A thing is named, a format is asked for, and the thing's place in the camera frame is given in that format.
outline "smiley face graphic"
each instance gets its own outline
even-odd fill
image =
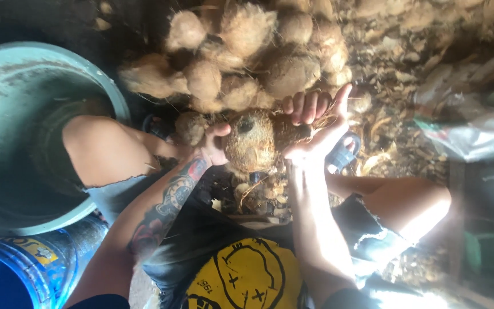
[[[237,309],[273,308],[283,296],[285,271],[267,242],[237,242],[214,258],[224,293]]]

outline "tattoo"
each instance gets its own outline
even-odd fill
[[[206,170],[207,161],[201,154],[197,154],[169,180],[163,190],[163,201],[151,207],[134,230],[128,244],[132,254],[146,257],[154,252]]]

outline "tattooed arm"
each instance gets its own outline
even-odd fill
[[[219,137],[229,133],[228,124],[209,128],[200,147],[123,210],[64,308],[96,295],[129,297],[135,263],[152,255],[163,241],[203,173],[227,162]]]

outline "yellow t-shirt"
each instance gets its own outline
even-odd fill
[[[222,249],[202,267],[182,308],[304,308],[305,294],[291,250],[248,238]]]

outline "gray bucket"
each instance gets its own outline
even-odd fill
[[[55,230],[96,208],[61,140],[80,114],[130,122],[113,80],[89,61],[44,43],[0,45],[0,235]]]

